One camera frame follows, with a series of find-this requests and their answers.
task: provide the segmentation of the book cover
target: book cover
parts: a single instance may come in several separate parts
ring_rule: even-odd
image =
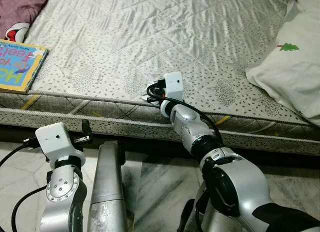
[[[0,39],[0,91],[26,94],[48,49]]]

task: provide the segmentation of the maroon fabric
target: maroon fabric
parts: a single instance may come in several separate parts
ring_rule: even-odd
[[[47,0],[0,0],[0,38],[23,42]]]

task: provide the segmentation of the pillow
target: pillow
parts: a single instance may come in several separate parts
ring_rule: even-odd
[[[320,0],[291,0],[277,42],[252,68],[250,83],[320,126]]]

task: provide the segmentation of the mattress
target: mattress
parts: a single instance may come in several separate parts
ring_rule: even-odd
[[[28,95],[0,94],[1,124],[179,140],[141,100],[164,73],[183,75],[185,101],[210,116],[227,146],[320,155],[319,128],[251,85],[289,0],[48,0],[26,43],[50,53]]]

